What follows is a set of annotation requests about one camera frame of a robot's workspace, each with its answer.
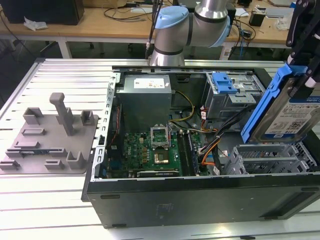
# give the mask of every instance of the sticker on power supply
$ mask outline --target sticker on power supply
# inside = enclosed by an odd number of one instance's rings
[[[165,80],[163,78],[136,78],[133,87],[135,89],[164,89]]]
[[[273,138],[282,138],[288,134],[297,134],[305,124],[319,111],[320,97],[309,97],[305,100],[289,101],[272,122],[265,134]]]

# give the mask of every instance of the black box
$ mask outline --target black box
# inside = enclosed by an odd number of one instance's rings
[[[12,24],[25,18],[47,24],[77,25],[84,15],[82,0],[1,0],[5,16]]]
[[[198,5],[197,2],[198,1],[196,1],[196,0],[173,0],[173,5],[186,7],[188,9],[189,13],[194,13],[195,7]],[[230,30],[231,30],[232,23],[235,19],[235,15],[236,15],[236,9],[230,2],[227,2],[226,9],[228,11],[228,16],[230,18]]]
[[[265,19],[265,16],[265,14],[253,12],[250,16],[249,24],[251,26],[260,27]]]

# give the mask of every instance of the computer equipment on desk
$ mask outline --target computer equipment on desk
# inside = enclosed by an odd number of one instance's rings
[[[47,24],[77,25],[83,17],[83,0],[2,0],[5,16],[12,24],[25,22],[25,17]]]
[[[276,7],[290,7],[292,0],[268,0],[270,4]]]

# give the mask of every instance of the cable on desk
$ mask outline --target cable on desk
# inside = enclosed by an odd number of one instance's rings
[[[251,36],[250,38],[243,36],[243,29],[241,28],[241,24],[244,24],[244,25],[248,26],[249,28],[251,28],[252,31],[253,31],[253,33],[254,33],[254,35]],[[230,58],[232,55],[238,55],[238,56],[240,56],[240,57],[242,56],[242,48],[243,48],[242,42],[243,42],[243,40],[246,40],[246,49],[245,49],[245,53],[243,54],[243,55],[245,55],[246,52],[247,52],[247,49],[248,49],[248,47],[249,47],[250,42],[251,42],[253,39],[255,39],[255,37],[256,37],[256,35],[257,35],[256,30],[255,30],[252,26],[250,26],[249,24],[247,24],[247,23],[245,23],[245,22],[243,22],[243,21],[240,21],[240,20],[236,19],[236,20],[235,20],[235,23],[233,23],[233,25],[235,25],[235,26],[238,28],[239,38],[238,38],[237,43],[236,43],[235,46],[233,47],[233,49],[232,49],[232,51],[231,51],[231,53],[230,53],[230,55],[229,55],[229,58]],[[235,50],[236,50],[236,47],[238,46],[238,43],[240,42],[240,39],[241,39],[241,51],[240,51],[240,54],[235,54]]]
[[[116,20],[116,21],[120,21],[120,22],[128,22],[128,23],[131,23],[131,22],[139,22],[139,21],[144,21],[144,19],[142,18],[139,18],[139,17],[142,17],[142,16],[147,16],[147,18],[152,21],[150,18],[149,18],[149,14],[153,14],[153,12],[146,12],[142,7],[134,7],[134,8],[130,8],[129,10],[127,11],[119,11],[115,8],[107,8],[106,10],[102,7],[103,9],[103,14],[105,17],[107,18],[110,18],[110,19],[113,19],[113,20]],[[137,15],[137,16],[130,16],[130,17],[114,17],[114,15],[118,12],[118,13],[121,13],[121,14],[125,14],[133,9],[142,9],[142,11],[144,11],[143,14],[140,14],[140,15]],[[114,10],[114,14],[112,16],[108,15],[107,12],[109,12],[110,10]]]
[[[9,31],[9,33],[15,37],[15,39],[17,39],[19,41],[19,43],[22,44],[22,46],[28,51],[28,53],[34,57],[35,59],[37,58],[27,47],[26,45],[24,45],[24,43],[19,39],[17,38],[17,36],[9,29],[9,27],[7,26],[6,22],[4,21],[3,17],[2,17],[2,13],[3,13],[3,10],[0,10],[0,18],[1,18],[1,21],[3,22],[5,28]]]

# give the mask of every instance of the wooden desk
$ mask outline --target wooden desk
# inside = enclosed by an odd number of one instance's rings
[[[270,6],[267,2],[253,0],[248,11],[256,6]],[[126,18],[137,16],[141,13],[117,12],[114,17]],[[151,21],[147,16],[142,16],[144,21],[121,22],[104,16],[102,8],[86,8],[83,18],[76,26],[48,24],[48,29],[32,31],[23,24],[10,24],[5,19],[9,29],[21,40],[57,41],[63,58],[72,58],[68,42],[98,42],[98,43],[141,43],[144,44],[149,36]],[[237,17],[241,21],[248,23],[248,17]],[[261,48],[285,48],[288,31],[278,31],[275,27],[274,19],[265,18],[261,27],[254,27],[256,37],[250,43],[250,47]],[[233,26],[230,36],[223,43],[221,58],[228,59],[231,48],[238,41],[238,29]],[[0,39],[15,39],[0,22]]]

